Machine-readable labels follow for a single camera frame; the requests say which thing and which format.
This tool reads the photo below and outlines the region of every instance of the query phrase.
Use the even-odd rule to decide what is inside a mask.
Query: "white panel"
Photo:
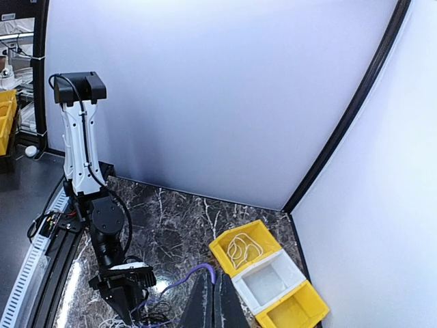
[[[437,1],[415,1],[361,116],[293,212],[324,328],[437,323]]]
[[[108,88],[99,158],[124,177],[280,209],[348,105],[396,0],[51,1],[46,75]],[[47,86],[50,146],[63,148]]]

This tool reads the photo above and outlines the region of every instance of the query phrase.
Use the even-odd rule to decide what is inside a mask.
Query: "white wall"
[[[292,213],[324,328],[437,326],[437,1],[418,0],[379,84]]]
[[[338,123],[396,0],[52,0],[46,75],[108,88],[121,176],[280,209]],[[47,88],[50,146],[63,149]]]

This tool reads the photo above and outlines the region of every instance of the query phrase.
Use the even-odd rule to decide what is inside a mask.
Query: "black marble surface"
[[[266,224],[302,269],[295,236],[285,213],[187,195],[119,178],[111,178],[109,187],[122,197],[132,216],[133,240],[128,255],[139,256],[154,267],[158,283],[151,290],[151,297],[185,277],[197,264],[207,262],[219,268],[208,245],[222,232],[257,219]],[[111,327],[101,324],[114,318],[115,312],[98,292],[88,286],[88,281],[97,273],[94,251],[86,232],[71,266],[54,327]],[[169,318],[177,319],[182,315],[194,280],[193,277],[165,294],[165,301],[171,304]],[[258,327],[244,304],[242,306],[251,327]]]

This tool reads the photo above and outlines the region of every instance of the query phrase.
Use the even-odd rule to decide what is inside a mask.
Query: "yellow crate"
[[[227,255],[227,250],[229,244],[238,234],[246,234],[247,236],[249,236],[257,244],[259,244],[259,246],[261,246],[264,253],[259,256],[259,253],[255,247],[249,247],[247,249],[247,261],[244,261],[244,263],[238,265],[238,267],[235,268],[234,264]],[[276,239],[274,239],[270,231],[268,231],[264,223],[262,223],[261,220],[257,220],[255,222],[242,225],[241,227],[225,231],[216,240],[210,243],[210,249],[222,266],[224,272],[226,272],[231,278],[233,278],[252,264],[272,255],[277,251],[280,251],[281,246],[280,244],[278,244]]]
[[[6,154],[16,108],[16,90],[0,92],[0,156]]]
[[[328,313],[329,307],[306,280],[256,319],[263,328],[313,328]]]

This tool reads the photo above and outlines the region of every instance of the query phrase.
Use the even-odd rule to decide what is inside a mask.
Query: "white round object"
[[[38,149],[35,146],[26,147],[26,150],[25,150],[27,157],[34,157],[37,152],[38,152]]]

